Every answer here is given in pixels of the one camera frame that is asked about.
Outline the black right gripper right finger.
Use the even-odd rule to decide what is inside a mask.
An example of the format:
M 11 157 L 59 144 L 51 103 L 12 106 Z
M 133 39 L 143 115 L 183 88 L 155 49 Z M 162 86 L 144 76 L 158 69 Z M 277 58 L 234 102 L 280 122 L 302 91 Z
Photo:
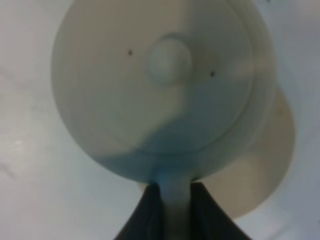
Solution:
M 247 240 L 235 222 L 222 210 L 201 182 L 189 184 L 187 205 L 188 240 Z

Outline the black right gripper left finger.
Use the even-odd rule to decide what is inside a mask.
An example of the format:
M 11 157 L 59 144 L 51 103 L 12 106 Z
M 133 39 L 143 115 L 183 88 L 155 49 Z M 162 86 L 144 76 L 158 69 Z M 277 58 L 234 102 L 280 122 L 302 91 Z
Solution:
M 116 240 L 162 240 L 164 238 L 163 204 L 160 187 L 148 185 L 129 220 Z

